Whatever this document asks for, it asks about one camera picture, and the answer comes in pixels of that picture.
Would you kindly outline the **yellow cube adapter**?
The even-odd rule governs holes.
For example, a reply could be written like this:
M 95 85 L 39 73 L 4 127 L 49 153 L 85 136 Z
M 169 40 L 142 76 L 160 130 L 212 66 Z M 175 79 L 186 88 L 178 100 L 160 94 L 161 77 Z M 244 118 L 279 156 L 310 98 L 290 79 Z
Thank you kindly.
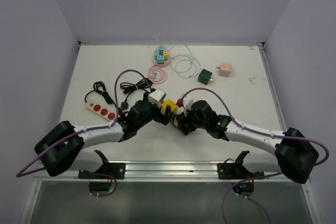
M 177 107 L 176 103 L 172 99 L 167 99 L 166 101 L 164 101 L 161 104 L 161 113 L 165 114 L 166 113 L 166 109 L 167 109 L 168 106 L 171 108 L 172 114 L 175 115 L 177 113 L 177 108 L 178 107 Z

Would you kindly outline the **dark green cube adapter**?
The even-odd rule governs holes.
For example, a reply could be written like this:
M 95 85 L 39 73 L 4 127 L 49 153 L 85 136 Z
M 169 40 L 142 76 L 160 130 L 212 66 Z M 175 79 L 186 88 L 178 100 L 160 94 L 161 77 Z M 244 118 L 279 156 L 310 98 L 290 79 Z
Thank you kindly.
M 204 84 L 204 85 L 208 85 L 209 83 L 213 82 L 213 77 L 212 77 L 212 72 L 206 70 L 206 69 L 202 69 L 198 75 L 198 82 Z

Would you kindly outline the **beige power strip red sockets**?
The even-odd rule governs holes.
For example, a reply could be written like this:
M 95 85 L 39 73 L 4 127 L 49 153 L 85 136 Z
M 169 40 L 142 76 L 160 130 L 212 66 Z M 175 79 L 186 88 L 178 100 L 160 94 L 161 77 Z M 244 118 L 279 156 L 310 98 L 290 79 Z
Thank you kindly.
M 113 121 L 117 117 L 117 111 L 114 105 L 105 105 L 102 102 L 87 100 L 85 106 L 88 110 L 108 121 Z

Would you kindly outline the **pink cube adapter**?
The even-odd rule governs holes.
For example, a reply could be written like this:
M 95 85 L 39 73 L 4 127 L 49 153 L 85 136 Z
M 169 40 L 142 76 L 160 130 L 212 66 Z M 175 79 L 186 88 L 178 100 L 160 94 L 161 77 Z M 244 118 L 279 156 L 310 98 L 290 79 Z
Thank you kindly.
M 229 77 L 232 72 L 232 64 L 228 62 L 221 62 L 219 66 L 216 67 L 219 76 Z

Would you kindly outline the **green power strip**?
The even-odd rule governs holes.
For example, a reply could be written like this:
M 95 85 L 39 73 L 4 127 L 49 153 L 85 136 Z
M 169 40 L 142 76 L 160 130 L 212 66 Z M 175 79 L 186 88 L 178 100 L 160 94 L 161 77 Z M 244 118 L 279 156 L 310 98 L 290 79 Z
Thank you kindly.
M 178 130 L 179 132 L 181 131 L 181 126 L 177 119 L 171 119 L 170 123 L 174 126 L 176 130 Z

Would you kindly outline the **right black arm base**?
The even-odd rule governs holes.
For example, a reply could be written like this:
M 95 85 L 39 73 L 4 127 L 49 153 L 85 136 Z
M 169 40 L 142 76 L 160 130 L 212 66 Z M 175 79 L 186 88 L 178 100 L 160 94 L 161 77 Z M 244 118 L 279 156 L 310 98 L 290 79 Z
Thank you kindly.
M 244 166 L 243 161 L 245 157 L 249 154 L 249 151 L 243 151 L 239 154 L 239 156 L 232 160 L 228 158 L 223 163 L 217 164 L 217 172 L 219 179 L 247 179 L 247 178 L 255 178 L 259 176 L 264 176 L 264 172 L 249 172 Z M 244 182 L 240 183 L 233 187 L 234 193 L 250 196 L 254 192 L 254 182 Z

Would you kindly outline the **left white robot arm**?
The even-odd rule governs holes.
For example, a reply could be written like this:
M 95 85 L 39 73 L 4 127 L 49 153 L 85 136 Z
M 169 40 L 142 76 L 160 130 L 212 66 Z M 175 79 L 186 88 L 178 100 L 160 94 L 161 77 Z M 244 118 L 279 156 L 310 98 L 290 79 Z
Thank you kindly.
M 151 121 L 167 125 L 172 115 L 171 105 L 157 106 L 141 100 L 126 115 L 106 124 L 74 126 L 62 121 L 36 144 L 34 150 L 51 177 L 68 170 L 86 170 L 97 178 L 104 178 L 109 172 L 108 159 L 102 151 L 92 151 L 91 147 L 129 140 Z

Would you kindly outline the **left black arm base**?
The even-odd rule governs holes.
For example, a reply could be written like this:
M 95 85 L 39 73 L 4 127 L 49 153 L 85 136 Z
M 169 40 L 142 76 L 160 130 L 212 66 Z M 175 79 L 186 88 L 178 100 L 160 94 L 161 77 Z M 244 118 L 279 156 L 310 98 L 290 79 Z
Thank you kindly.
M 111 163 L 101 151 L 95 150 L 94 152 L 99 156 L 101 165 L 93 172 L 80 170 L 78 178 L 106 179 L 106 182 L 89 182 L 89 191 L 97 198 L 110 196 L 118 187 L 118 179 L 124 179 L 125 163 Z

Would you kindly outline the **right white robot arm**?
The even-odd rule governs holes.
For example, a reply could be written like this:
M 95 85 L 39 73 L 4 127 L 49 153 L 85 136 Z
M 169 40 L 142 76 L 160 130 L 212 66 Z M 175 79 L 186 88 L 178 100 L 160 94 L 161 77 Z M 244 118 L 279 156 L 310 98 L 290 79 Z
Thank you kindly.
M 234 165 L 234 172 L 240 178 L 274 172 L 304 184 L 319 157 L 304 135 L 292 127 L 283 132 L 244 124 L 230 116 L 217 114 L 204 100 L 179 99 L 177 105 L 183 108 L 183 112 L 174 117 L 174 124 L 184 135 L 203 129 L 215 139 L 244 143 L 263 150 L 259 154 L 240 153 Z

